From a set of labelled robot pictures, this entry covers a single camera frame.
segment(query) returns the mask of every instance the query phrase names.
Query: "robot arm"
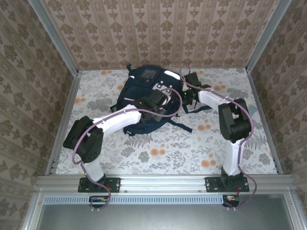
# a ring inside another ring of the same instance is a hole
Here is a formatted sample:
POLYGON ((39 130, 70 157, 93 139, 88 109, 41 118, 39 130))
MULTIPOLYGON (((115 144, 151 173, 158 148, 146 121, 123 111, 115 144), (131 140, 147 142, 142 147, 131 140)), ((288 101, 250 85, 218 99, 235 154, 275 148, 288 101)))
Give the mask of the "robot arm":
MULTIPOLYGON (((213 94, 209 91, 199 91, 198 99, 201 103, 207 104, 212 109, 219 113, 220 131, 223 137, 227 140, 225 146, 225 162, 223 170, 228 176, 234 176, 241 173, 237 166, 239 157, 239 144, 250 133, 250 124, 245 113, 237 108, 231 102, 213 94)), ((247 105, 243 99, 235 100, 247 110, 247 105)))
POLYGON ((162 114, 164 110, 162 106, 169 100, 169 96, 160 90, 154 90, 149 97, 143 97, 134 100, 131 104, 104 117, 94 118, 84 116, 80 120, 74 122, 69 134, 67 135, 63 147, 74 149, 81 135, 94 123, 104 121, 94 127, 82 139, 77 154, 80 156, 84 168, 88 175, 96 182, 100 181, 104 176, 104 172, 99 164, 98 156, 101 152, 103 138, 122 129, 126 126, 145 121, 150 118, 159 120, 160 117, 149 113, 141 113, 137 109, 145 109, 155 113, 162 114))

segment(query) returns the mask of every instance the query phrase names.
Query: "black mounting plate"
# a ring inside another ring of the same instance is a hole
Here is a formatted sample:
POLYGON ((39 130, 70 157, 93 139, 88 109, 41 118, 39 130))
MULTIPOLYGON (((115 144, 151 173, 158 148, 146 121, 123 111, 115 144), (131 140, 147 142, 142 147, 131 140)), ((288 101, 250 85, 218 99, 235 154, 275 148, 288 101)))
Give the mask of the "black mounting plate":
POLYGON ((240 192, 249 192, 248 180, 243 177, 241 181, 236 181, 237 186, 233 186, 232 189, 225 189, 222 185, 221 178, 219 176, 210 176, 205 178, 205 185, 207 193, 220 193, 220 192, 238 192, 238 187, 240 192))
MULTIPOLYGON (((112 193, 119 193, 120 189, 120 178, 119 177, 107 177, 104 183, 112 193)), ((87 177, 83 177, 79 181, 78 193, 106 193, 107 191, 90 182, 87 177)))

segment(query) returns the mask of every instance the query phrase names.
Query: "backpack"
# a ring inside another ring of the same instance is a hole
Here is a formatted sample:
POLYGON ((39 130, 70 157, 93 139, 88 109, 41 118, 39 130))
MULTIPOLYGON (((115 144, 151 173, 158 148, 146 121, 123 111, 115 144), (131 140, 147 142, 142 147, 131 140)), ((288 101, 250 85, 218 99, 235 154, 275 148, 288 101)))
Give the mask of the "backpack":
MULTIPOLYGON (((155 89, 173 88, 179 93, 182 92, 182 83, 180 76, 177 73, 171 72, 159 66, 146 65, 136 69, 131 69, 131 64, 127 65, 129 70, 129 77, 126 81, 124 88, 120 92, 116 105, 110 109, 112 112, 120 110, 134 101, 144 96, 149 96, 155 89)), ((171 100, 163 107, 165 109, 165 115, 172 114, 180 107, 180 101, 176 94, 172 94, 171 100)), ((192 132, 192 129, 171 120, 171 117, 162 117, 159 121, 151 118, 141 123, 124 127, 124 133, 128 133, 129 136, 135 134, 148 134, 151 133, 166 122, 172 125, 178 126, 188 132, 192 132)))

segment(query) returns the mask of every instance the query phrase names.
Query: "aluminum frame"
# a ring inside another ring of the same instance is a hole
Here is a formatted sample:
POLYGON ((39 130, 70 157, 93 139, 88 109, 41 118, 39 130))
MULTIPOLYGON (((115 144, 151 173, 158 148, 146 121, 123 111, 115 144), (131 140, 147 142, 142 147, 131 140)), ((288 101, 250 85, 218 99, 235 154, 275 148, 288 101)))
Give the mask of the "aluminum frame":
POLYGON ((69 120, 71 117, 71 112, 73 109, 74 101, 76 99, 76 95, 79 89, 80 80, 81 80, 81 77, 79 74, 77 77, 72 79, 71 88, 68 93, 63 115, 61 118, 61 122, 59 124, 59 129, 58 129, 55 141, 54 141, 54 145, 52 147, 52 151, 51 151, 49 162, 46 168, 45 175, 50 175, 52 173, 55 173, 57 164, 54 165, 54 163, 57 163, 59 161, 59 156, 62 151, 62 143, 64 142, 64 139, 65 139, 66 130, 67 130, 69 120))
POLYGON ((288 6, 290 5, 290 3, 291 3, 291 0, 281 0, 281 1, 278 1, 278 3, 276 4, 274 11, 269 18, 268 23, 266 24, 259 40, 257 41, 257 44, 255 45, 255 48, 253 49, 246 63, 246 68, 248 71, 251 72, 253 68, 255 67, 258 59, 260 58, 270 38, 275 32, 276 27, 278 26, 280 20, 282 19, 283 15, 288 9, 288 6))
MULTIPOLYGON (((205 178, 213 175, 109 175, 120 177, 119 194, 112 196, 161 196, 161 195, 234 195, 235 193, 207 193, 205 178)), ((41 215, 43 201, 48 195, 106 195, 106 193, 78 193, 78 175, 40 176, 25 218, 23 230, 35 230, 41 215)), ((257 194, 283 194, 295 230, 306 229, 306 220, 295 193, 290 175, 252 175, 258 185, 257 194)), ((248 179, 251 194, 254 184, 248 179)))

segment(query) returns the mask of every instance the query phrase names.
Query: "floral fabric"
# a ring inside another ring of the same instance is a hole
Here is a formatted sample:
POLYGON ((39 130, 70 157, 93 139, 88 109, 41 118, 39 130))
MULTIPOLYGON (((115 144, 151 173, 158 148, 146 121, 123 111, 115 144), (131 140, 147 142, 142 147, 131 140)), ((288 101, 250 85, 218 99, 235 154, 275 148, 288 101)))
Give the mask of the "floral fabric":
MULTIPOLYGON (((251 174, 276 173, 267 138, 256 108, 254 96, 244 69, 193 69, 202 84, 231 98, 242 97, 255 123, 254 136, 246 143, 242 168, 251 174)), ((71 114, 69 132, 73 122, 87 115, 90 118, 110 113, 116 103, 127 70, 84 71, 80 89, 71 114)), ((99 156, 101 167, 107 174, 216 174, 224 163, 225 140, 219 131, 219 118, 215 111, 173 117, 193 129, 187 131, 166 123, 146 135, 129 137, 119 130, 104 138, 99 156)), ((63 149, 57 173, 82 173, 71 162, 72 150, 63 149)))

